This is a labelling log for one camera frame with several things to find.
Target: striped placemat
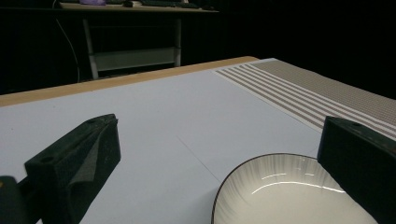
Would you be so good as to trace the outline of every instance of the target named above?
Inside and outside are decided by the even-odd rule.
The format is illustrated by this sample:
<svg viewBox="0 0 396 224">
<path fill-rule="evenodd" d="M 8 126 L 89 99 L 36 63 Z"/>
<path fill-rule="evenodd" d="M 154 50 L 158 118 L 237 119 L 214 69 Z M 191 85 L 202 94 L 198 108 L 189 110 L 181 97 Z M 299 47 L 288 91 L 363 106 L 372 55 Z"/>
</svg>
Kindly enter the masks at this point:
<svg viewBox="0 0 396 224">
<path fill-rule="evenodd" d="M 279 60 L 214 71 L 321 132 L 326 116 L 349 119 L 396 140 L 396 101 Z"/>
</svg>

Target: desk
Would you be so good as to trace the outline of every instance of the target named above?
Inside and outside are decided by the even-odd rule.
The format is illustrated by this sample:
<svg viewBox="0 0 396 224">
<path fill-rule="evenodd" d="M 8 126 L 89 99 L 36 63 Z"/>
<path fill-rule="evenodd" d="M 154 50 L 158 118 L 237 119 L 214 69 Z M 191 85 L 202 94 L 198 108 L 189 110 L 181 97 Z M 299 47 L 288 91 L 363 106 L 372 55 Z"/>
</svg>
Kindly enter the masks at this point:
<svg viewBox="0 0 396 224">
<path fill-rule="evenodd" d="M 134 7 L 121 5 L 89 6 L 81 4 L 60 3 L 64 9 L 72 10 L 103 10 L 103 11 L 129 11 L 136 12 L 159 12 L 159 13 L 213 13 L 191 8 L 173 7 L 143 7 L 138 1 L 134 1 Z M 117 52 L 94 53 L 90 25 L 87 19 L 83 19 L 84 32 L 87 40 L 88 54 L 92 70 L 92 78 L 99 78 L 99 71 L 121 69 L 154 64 L 173 63 L 180 66 L 181 59 L 181 19 L 175 19 L 175 45 L 172 48 L 140 49 Z"/>
<path fill-rule="evenodd" d="M 0 170 L 18 181 L 25 161 L 81 122 L 117 116 L 120 164 L 81 223 L 210 223 L 219 185 L 237 165 L 275 152 L 315 158 L 326 114 L 396 138 L 396 101 L 277 59 L 14 93 L 0 104 Z"/>
</svg>

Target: dark background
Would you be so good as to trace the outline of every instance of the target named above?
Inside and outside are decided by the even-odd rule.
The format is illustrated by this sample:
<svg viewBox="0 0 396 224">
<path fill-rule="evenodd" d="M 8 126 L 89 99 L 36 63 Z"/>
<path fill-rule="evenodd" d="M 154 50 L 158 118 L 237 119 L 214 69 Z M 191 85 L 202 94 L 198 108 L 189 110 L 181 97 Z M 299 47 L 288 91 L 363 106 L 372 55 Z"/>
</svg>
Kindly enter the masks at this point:
<svg viewBox="0 0 396 224">
<path fill-rule="evenodd" d="M 220 13 L 182 17 L 182 65 L 240 56 L 281 61 L 396 99 L 395 7 L 392 1 L 195 0 Z M 89 17 L 96 52 L 169 46 L 170 15 L 25 13 L 48 0 L 3 0 L 0 7 L 0 94 L 91 79 L 82 17 Z M 59 19 L 77 56 L 55 18 Z M 163 26 L 134 28 L 141 22 Z M 106 28 L 116 24 L 118 29 Z M 100 77 L 132 74 L 136 68 Z"/>
</svg>

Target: cable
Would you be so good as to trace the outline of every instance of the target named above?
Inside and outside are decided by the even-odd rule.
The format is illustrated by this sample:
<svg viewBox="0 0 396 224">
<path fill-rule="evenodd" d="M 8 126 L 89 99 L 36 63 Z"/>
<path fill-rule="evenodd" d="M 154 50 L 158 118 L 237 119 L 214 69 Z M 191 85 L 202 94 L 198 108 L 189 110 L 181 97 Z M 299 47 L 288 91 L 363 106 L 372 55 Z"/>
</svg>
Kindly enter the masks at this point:
<svg viewBox="0 0 396 224">
<path fill-rule="evenodd" d="M 55 3 L 56 3 L 56 1 L 58 1 L 58 0 L 54 0 L 54 1 L 53 1 L 53 3 L 52 3 L 52 8 L 55 8 Z M 69 43 L 70 49 L 73 51 L 73 56 L 74 56 L 74 58 L 75 58 L 76 66 L 77 66 L 77 75 L 78 75 L 77 83 L 79 83 L 79 65 L 78 65 L 78 59 L 77 59 L 76 52 L 75 52 L 75 50 L 74 50 L 74 48 L 73 48 L 72 42 L 70 41 L 69 37 L 67 37 L 67 34 L 66 34 L 66 32 L 64 31 L 64 28 L 62 27 L 61 23 L 58 21 L 58 19 L 55 19 L 55 20 L 56 20 L 56 22 L 58 23 L 59 28 L 61 28 L 61 31 L 62 31 L 62 33 L 64 34 L 64 37 L 66 38 L 67 42 Z"/>
</svg>

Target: white tabletop surface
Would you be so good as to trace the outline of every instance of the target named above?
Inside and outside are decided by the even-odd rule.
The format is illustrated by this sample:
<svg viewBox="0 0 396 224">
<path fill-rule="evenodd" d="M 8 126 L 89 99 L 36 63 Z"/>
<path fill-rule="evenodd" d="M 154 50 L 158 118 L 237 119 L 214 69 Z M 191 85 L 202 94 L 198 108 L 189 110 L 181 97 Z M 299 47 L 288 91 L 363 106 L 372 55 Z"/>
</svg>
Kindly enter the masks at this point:
<svg viewBox="0 0 396 224">
<path fill-rule="evenodd" d="M 316 157 L 320 133 L 212 70 L 0 107 L 0 175 L 93 117 L 119 120 L 121 161 L 81 223 L 210 223 L 221 182 L 270 153 Z"/>
</svg>

